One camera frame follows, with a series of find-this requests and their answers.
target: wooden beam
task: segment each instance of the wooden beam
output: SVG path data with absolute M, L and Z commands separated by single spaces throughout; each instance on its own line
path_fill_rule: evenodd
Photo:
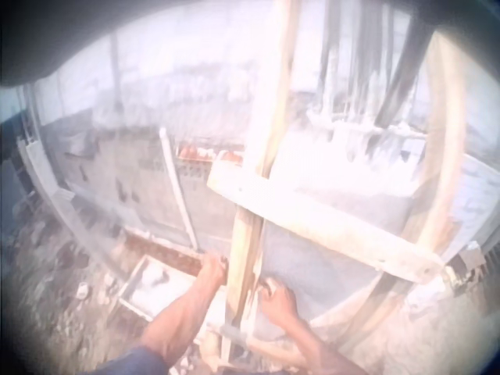
M 262 54 L 243 167 L 268 177 L 283 138 L 288 90 L 297 34 L 299 0 L 275 0 L 268 45 Z M 226 323 L 239 327 L 248 292 L 255 285 L 263 219 L 238 207 L 234 218 L 227 276 Z M 230 341 L 222 341 L 222 359 L 229 361 Z
M 234 164 L 215 162 L 207 184 L 280 227 L 403 279 L 425 283 L 444 267 L 425 248 Z
M 187 232 L 187 235 L 189 236 L 189 240 L 191 241 L 191 247 L 196 252 L 199 252 L 198 239 L 196 238 L 195 229 L 193 228 L 191 217 L 189 216 L 189 212 L 186 207 L 186 202 L 182 193 L 182 187 L 180 187 L 179 177 L 177 176 L 175 163 L 173 162 L 172 146 L 164 127 L 159 130 L 159 139 L 162 142 L 163 159 L 165 161 L 166 172 L 169 175 L 173 196 L 175 197 L 175 202 L 177 203 L 177 207 L 179 208 L 180 217 L 182 217 L 184 228 Z
M 263 355 L 278 363 L 304 370 L 308 368 L 307 362 L 300 352 L 280 348 L 270 342 L 261 341 L 252 336 L 248 336 L 233 326 L 209 326 L 208 329 L 221 335 L 223 338 L 230 339 L 233 343 L 238 344 L 251 352 Z
M 460 50 L 434 33 L 427 53 L 433 111 L 430 117 L 423 184 L 414 197 L 412 215 L 403 236 L 435 252 L 444 250 L 441 233 L 449 225 L 449 211 L 455 196 L 466 136 L 465 84 Z M 348 329 L 338 339 L 349 352 L 404 302 L 413 284 L 383 274 Z

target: hand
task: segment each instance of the hand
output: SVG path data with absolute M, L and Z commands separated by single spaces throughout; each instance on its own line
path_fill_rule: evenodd
M 198 279 L 219 289 L 227 279 L 227 259 L 221 255 L 205 254 Z
M 291 324 L 300 320 L 295 294 L 274 279 L 268 278 L 266 282 L 270 288 L 263 287 L 260 291 L 262 311 L 272 324 L 286 331 Z

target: wooden formwork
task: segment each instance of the wooden formwork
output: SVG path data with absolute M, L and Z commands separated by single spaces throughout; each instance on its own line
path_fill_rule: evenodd
M 267 178 L 287 126 L 284 112 L 299 2 L 276 1 L 276 22 L 280 25 L 278 43 L 274 44 L 275 49 L 269 60 L 264 62 L 259 78 L 260 90 L 255 93 L 251 137 L 242 168 L 216 162 L 208 182 L 212 189 L 239 205 L 230 253 L 226 324 L 240 327 L 243 312 L 255 293 L 262 257 L 259 240 L 266 219 L 333 250 L 338 251 L 344 241 L 342 252 L 345 255 L 386 271 L 369 289 L 349 302 L 351 307 L 361 307 L 337 340 L 337 344 L 346 351 L 368 337 L 401 305 L 414 282 L 428 281 L 437 276 L 443 267 L 438 254 L 451 239 L 452 225 L 448 214 L 465 143 L 463 72 L 459 50 L 440 34 L 434 33 L 427 53 L 433 101 L 427 150 L 420 188 L 413 197 L 414 210 L 401 237 L 361 220 L 353 220 L 350 215 L 322 206 L 307 197 L 282 190 L 280 195 L 279 188 L 271 186 Z M 300 201 L 300 209 L 280 212 L 287 200 L 291 203 L 290 199 L 294 199 L 294 205 Z M 323 213 L 321 220 L 315 218 L 314 212 Z M 335 223 L 341 230 L 331 229 Z M 370 247 L 369 252 L 363 251 L 366 246 Z M 398 269 L 403 264 L 406 269 L 400 273 Z M 230 358 L 231 340 L 236 340 L 234 335 L 226 336 L 222 351 L 224 361 Z M 267 348 L 263 354 L 276 358 L 272 348 Z M 297 357 L 296 362 L 300 363 L 301 359 Z

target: wooden post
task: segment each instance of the wooden post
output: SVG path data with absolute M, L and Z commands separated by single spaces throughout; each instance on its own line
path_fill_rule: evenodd
M 297 34 L 299 0 L 275 0 L 267 48 L 262 56 L 243 168 L 268 177 L 287 124 L 285 113 Z M 227 277 L 226 324 L 239 327 L 247 294 L 255 281 L 263 218 L 238 207 Z M 231 343 L 223 339 L 222 359 L 229 361 Z

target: sleeve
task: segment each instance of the sleeve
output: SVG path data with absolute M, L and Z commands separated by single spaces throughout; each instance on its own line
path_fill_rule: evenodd
M 131 349 L 127 354 L 104 363 L 88 375 L 166 375 L 169 368 L 160 355 L 145 347 Z

